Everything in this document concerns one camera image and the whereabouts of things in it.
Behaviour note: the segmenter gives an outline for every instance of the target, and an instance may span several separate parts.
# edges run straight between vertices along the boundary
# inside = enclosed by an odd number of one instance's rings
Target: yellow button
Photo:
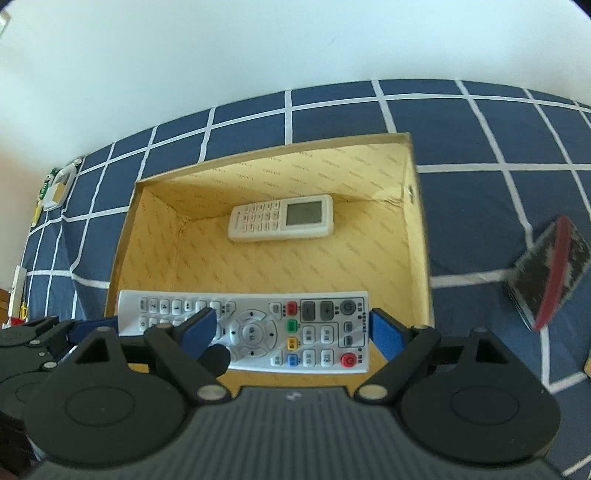
[[[287,338],[287,349],[290,351],[297,350],[297,337]]]

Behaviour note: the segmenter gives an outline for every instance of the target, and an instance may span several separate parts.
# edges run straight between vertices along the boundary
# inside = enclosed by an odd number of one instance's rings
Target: green button
[[[290,333],[297,332],[297,320],[288,320],[287,321],[287,331]]]

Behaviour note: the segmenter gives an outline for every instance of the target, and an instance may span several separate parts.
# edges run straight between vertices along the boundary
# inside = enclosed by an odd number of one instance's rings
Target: cardboard box
[[[318,239],[251,244],[228,240],[232,208],[329,193],[335,231]],[[123,289],[280,293],[367,290],[405,325],[430,324],[428,256],[408,134],[364,135],[269,148],[142,180],[113,264],[106,315]],[[347,385],[385,365],[371,346],[370,372],[290,375],[228,371],[241,385]]]

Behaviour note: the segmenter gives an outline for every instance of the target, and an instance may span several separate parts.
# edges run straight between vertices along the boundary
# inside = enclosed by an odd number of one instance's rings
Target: metal screw
[[[366,400],[381,400],[388,395],[388,390],[382,385],[369,384],[361,387],[357,393]]]
[[[221,400],[226,396],[226,389],[221,385],[204,385],[197,390],[197,396],[205,401]]]

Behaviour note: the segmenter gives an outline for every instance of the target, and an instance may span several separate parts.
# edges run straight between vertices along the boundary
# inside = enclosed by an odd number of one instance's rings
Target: wall outlet
[[[0,37],[2,36],[2,32],[6,29],[8,22],[10,21],[10,15],[6,10],[2,10],[0,12]]]

